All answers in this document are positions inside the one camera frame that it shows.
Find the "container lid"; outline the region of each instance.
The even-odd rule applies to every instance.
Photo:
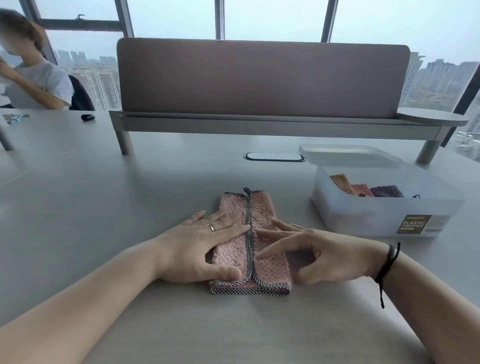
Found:
[[[372,146],[301,144],[299,152],[322,167],[399,167],[400,158]]]

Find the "purple towel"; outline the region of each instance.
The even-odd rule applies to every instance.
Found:
[[[375,197],[404,197],[397,186],[378,186],[370,189]]]

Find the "hair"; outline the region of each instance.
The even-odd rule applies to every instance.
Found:
[[[0,31],[15,32],[28,38],[33,41],[38,51],[42,51],[45,40],[44,30],[15,10],[0,8]]]

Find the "hand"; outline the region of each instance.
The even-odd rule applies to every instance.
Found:
[[[20,76],[2,57],[0,57],[0,75],[11,81],[15,81]]]
[[[257,230],[258,236],[274,243],[263,249],[256,259],[299,249],[314,248],[318,252],[312,264],[298,271],[297,283],[343,282],[362,276],[375,278],[385,263],[388,245],[384,243],[329,231],[304,230],[279,220],[272,223],[281,231]]]
[[[213,247],[246,233],[250,225],[234,225],[242,218],[241,214],[227,215],[220,210],[207,218],[204,215],[205,211],[197,212],[143,243],[153,253],[155,279],[188,283],[211,279],[233,282],[242,278],[237,267],[208,264],[205,255]],[[207,224],[212,224],[216,231]]]

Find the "black cord bracelet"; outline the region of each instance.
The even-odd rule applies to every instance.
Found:
[[[395,251],[395,248],[393,247],[392,244],[390,244],[388,248],[387,260],[385,261],[385,264],[380,268],[377,278],[375,278],[375,283],[378,283],[378,287],[380,288],[380,303],[382,304],[382,308],[385,308],[384,297],[383,297],[383,292],[384,292],[383,280],[387,275],[388,271],[390,270],[390,268],[392,267],[393,263],[396,261],[398,254],[400,254],[400,243],[398,243],[396,247],[395,255],[394,255],[394,251]]]

